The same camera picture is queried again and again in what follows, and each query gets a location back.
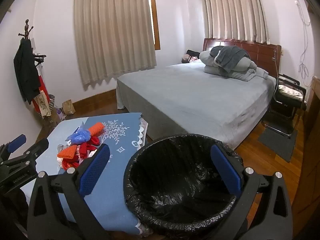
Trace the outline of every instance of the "metal screw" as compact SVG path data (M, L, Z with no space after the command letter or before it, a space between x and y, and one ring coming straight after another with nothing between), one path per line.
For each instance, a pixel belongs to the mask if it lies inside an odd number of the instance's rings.
M251 167L247 167L247 168L245 168L245 172L248 174L252 174L252 173L254 173L254 170Z
M45 176L45 172L44 171L41 171L38 173L38 177L39 178L43 178Z
M70 167L67 169L68 174L73 174L75 171L76 171L76 169L74 167Z
M279 178L279 179L282 178L282 173L279 172L279 171L277 171L277 172L276 172L276 177Z

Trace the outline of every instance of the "wooden cabinet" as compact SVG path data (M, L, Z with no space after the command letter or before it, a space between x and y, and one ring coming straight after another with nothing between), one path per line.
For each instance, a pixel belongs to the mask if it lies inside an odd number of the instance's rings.
M303 163L297 193L292 204L294 236L299 233L304 236L313 234L314 232L310 230L320 232L320 221L317 222L317 228L308 226L316 219L315 212L320 204L320 80L315 78L307 110L308 114L304 118Z

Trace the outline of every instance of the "orange mesh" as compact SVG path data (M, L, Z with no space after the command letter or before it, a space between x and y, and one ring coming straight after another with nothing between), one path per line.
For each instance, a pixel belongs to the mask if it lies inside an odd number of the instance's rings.
M88 130L91 133L91 136L100 135L103 131L104 125L101 122L97 122L94 126L90 127Z
M70 147L63 149L61 152L58 153L59 158L66 158L66 159L73 159L75 156L76 150L77 150L77 145L71 145Z

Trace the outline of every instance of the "pile of fabric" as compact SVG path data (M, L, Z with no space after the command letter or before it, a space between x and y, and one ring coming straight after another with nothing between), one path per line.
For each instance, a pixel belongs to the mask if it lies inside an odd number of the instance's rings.
M216 46L200 53L206 65L204 72L222 77L249 81L255 76L267 79L269 73L250 60L249 54L238 46Z
M77 168L84 159L92 157L97 151L97 146L100 145L98 135L102 133L104 128L105 126L101 122L89 129L79 127L66 139L70 146L58 146L57 161L59 166L66 171L70 167Z

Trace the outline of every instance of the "wooden baseboard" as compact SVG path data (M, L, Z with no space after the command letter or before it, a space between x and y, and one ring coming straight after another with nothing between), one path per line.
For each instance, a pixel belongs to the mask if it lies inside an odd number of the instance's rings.
M74 102L73 106L77 114L81 114L82 112L89 112L106 106L109 104L108 99L113 97L116 97L115 89Z

